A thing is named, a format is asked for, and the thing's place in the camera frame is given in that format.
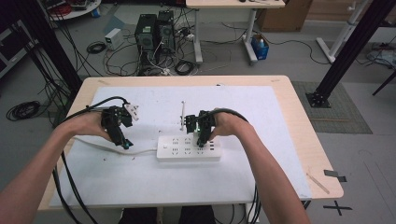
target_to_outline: black pole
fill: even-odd
[[[50,28],[42,7],[36,0],[14,0],[12,2],[15,4],[15,9],[19,12],[23,24],[28,28],[31,35],[38,40],[62,76],[64,83],[70,90],[70,98],[74,100],[82,85],[82,81],[55,33]]]
[[[373,1],[315,92],[306,94],[312,107],[328,106],[327,100],[335,86],[373,36],[379,24],[388,16],[395,4],[396,0]]]

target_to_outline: white tabletop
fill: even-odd
[[[186,115],[198,115],[202,109],[231,108],[255,127],[300,199],[312,198],[272,87],[105,87],[97,91],[92,104],[115,95],[139,105],[139,120],[130,128],[122,127],[125,137],[134,143],[131,153],[156,147],[159,136],[186,135],[180,130],[182,101],[186,102]],[[103,106],[120,104],[118,100]],[[219,161],[162,162],[155,152],[125,156],[75,141],[67,163],[89,206],[250,203],[254,178],[244,149],[234,136],[217,138],[222,148]],[[101,146],[113,145],[100,137],[91,140]],[[65,171],[60,179],[67,203],[78,205]],[[62,206],[58,195],[51,205]]]
[[[187,7],[206,8],[206,7],[238,7],[238,8],[279,8],[284,7],[285,3],[280,0],[186,0]]]

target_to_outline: table leg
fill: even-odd
[[[256,12],[257,12],[257,8],[251,9],[250,18],[248,21],[247,35],[244,36],[244,44],[245,44],[245,48],[247,49],[247,54],[250,59],[250,64],[256,63],[258,61],[256,57],[256,53],[254,53],[253,48],[251,47],[250,44],[251,32],[253,30],[254,19],[256,18]]]
[[[201,43],[199,41],[199,9],[195,9],[194,52],[195,61],[197,63],[202,63],[204,59],[202,58]]]

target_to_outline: white power strip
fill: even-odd
[[[157,158],[159,161],[219,161],[219,141],[207,142],[204,147],[198,147],[197,141],[196,134],[160,136]]]

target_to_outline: person's right hand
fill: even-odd
[[[221,112],[214,115],[216,127],[210,134],[209,141],[213,140],[216,136],[236,135],[241,132],[248,123],[236,115]]]

